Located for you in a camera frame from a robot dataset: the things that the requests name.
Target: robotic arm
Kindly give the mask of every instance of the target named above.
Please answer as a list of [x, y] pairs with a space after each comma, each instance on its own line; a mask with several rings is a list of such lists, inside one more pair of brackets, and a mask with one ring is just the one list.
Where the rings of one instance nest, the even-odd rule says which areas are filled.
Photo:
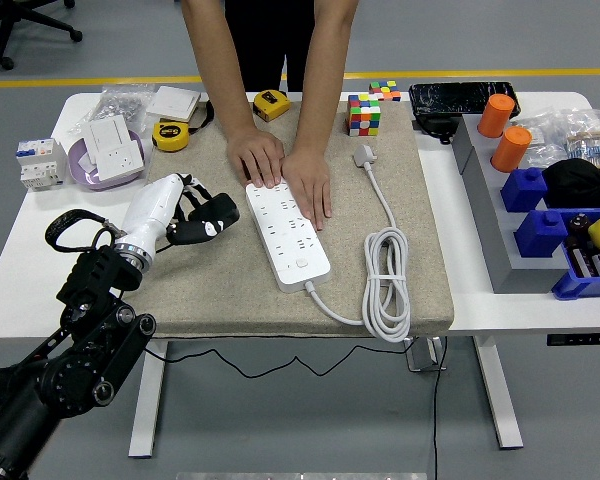
[[[207, 201], [201, 204], [193, 191]], [[184, 196], [194, 210], [185, 217]], [[239, 218], [226, 194], [211, 197], [196, 179], [169, 175], [134, 197], [122, 230], [85, 210], [56, 219], [45, 238], [61, 252], [82, 252], [57, 295], [64, 305], [60, 328], [20, 363], [0, 369], [0, 479], [26, 479], [60, 421], [111, 403], [156, 330], [149, 314], [133, 308], [111, 290], [133, 291], [156, 256], [156, 242], [201, 243], [213, 239]], [[89, 247], [57, 244], [77, 221], [98, 221], [103, 228]], [[100, 234], [114, 241], [96, 248]], [[73, 345], [49, 354], [67, 337]]]

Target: finger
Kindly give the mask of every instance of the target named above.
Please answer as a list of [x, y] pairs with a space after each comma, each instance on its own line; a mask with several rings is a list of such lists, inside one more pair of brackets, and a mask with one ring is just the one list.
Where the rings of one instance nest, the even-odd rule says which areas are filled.
[[271, 163], [266, 152], [264, 150], [256, 150], [253, 152], [253, 155], [255, 156], [256, 162], [258, 162], [258, 167], [260, 167], [260, 173], [262, 174], [264, 184], [267, 188], [273, 188], [273, 173], [271, 173]]
[[258, 172], [258, 164], [256, 162], [256, 158], [253, 156], [253, 153], [247, 152], [242, 156], [242, 161], [247, 166], [247, 170], [249, 172], [249, 177], [253, 184], [260, 188], [262, 186], [262, 178], [260, 178], [260, 172]]
[[233, 166], [233, 169], [236, 172], [236, 175], [238, 175], [238, 181], [240, 182], [240, 185], [242, 185], [243, 187], [246, 187], [248, 183], [250, 183], [249, 178], [247, 177], [247, 170], [246, 170], [246, 165], [244, 164], [244, 162], [242, 161], [242, 159], [240, 157], [233, 157], [231, 158], [231, 165]]
[[324, 206], [324, 216], [331, 218], [333, 209], [331, 206], [331, 181], [327, 180], [322, 187], [322, 205]]
[[290, 180], [287, 180], [287, 184], [289, 185], [291, 194], [293, 195], [293, 198], [295, 199], [296, 204], [300, 209], [300, 213], [304, 218], [310, 220], [313, 224], [313, 208], [307, 198], [307, 192], [305, 192], [302, 180], [299, 180], [295, 177], [291, 177]]
[[[275, 146], [276, 146], [276, 154], [280, 158], [280, 164], [282, 164], [282, 159], [285, 156], [284, 155], [284, 145], [282, 145], [282, 142], [276, 138]], [[282, 181], [282, 167], [280, 167], [279, 173], [280, 173], [280, 175], [276, 180], [276, 184], [278, 184]]]
[[322, 185], [314, 184], [313, 186], [313, 211], [316, 219], [316, 229], [324, 228], [324, 211], [322, 207]]
[[282, 179], [282, 156], [280, 156], [280, 151], [276, 147], [275, 143], [271, 145], [265, 145], [264, 151], [269, 158], [271, 174], [273, 175], [273, 183], [278, 185]]

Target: orange cylinder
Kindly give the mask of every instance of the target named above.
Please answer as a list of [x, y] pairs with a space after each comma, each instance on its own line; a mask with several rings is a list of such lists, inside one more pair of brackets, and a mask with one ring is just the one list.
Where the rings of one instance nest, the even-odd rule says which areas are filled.
[[478, 124], [478, 132], [485, 137], [498, 138], [504, 129], [516, 102], [509, 95], [496, 93], [489, 97]]
[[496, 152], [491, 157], [491, 165], [503, 173], [511, 173], [520, 164], [520, 160], [527, 151], [533, 135], [526, 128], [509, 127], [500, 139]]

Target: purple plate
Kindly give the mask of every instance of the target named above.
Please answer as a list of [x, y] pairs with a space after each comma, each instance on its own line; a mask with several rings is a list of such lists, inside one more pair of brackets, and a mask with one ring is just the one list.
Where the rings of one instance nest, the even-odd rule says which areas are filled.
[[[140, 148], [140, 156], [142, 157], [142, 161], [144, 162], [144, 150], [142, 149], [142, 142], [140, 141], [140, 137], [135, 133], [129, 130], [129, 136], [131, 140], [134, 140], [138, 147]], [[105, 188], [117, 187], [118, 185], [123, 185], [125, 183], [129, 183], [131, 180], [135, 180], [142, 172], [137, 172], [132, 175], [128, 175], [126, 177], [119, 178], [111, 178], [109, 180], [105, 180], [104, 182], [100, 181], [98, 177], [98, 168], [92, 170], [91, 173], [87, 173], [78, 163], [82, 157], [87, 154], [87, 144], [84, 143], [84, 139], [81, 138], [76, 143], [74, 143], [69, 149], [69, 171], [71, 172], [71, 176], [80, 185], [84, 185], [91, 190], [103, 190]]]

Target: coiled white cable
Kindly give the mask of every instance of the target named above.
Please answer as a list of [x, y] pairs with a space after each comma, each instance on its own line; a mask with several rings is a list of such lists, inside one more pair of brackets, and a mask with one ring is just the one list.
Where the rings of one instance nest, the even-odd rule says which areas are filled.
[[[402, 342], [409, 334], [411, 327], [411, 303], [407, 289], [407, 261], [409, 246], [405, 234], [396, 227], [393, 213], [376, 182], [371, 163], [363, 164], [373, 189], [389, 217], [391, 227], [377, 233], [367, 235], [364, 242], [364, 253], [367, 264], [367, 285], [362, 299], [362, 320], [351, 320], [333, 312], [318, 296], [313, 282], [305, 283], [305, 289], [318, 307], [329, 317], [347, 325], [364, 325], [376, 338], [388, 342]], [[382, 250], [387, 248], [386, 264], [382, 272]], [[387, 293], [382, 298], [382, 288]], [[388, 308], [394, 304], [396, 315], [391, 315]]]

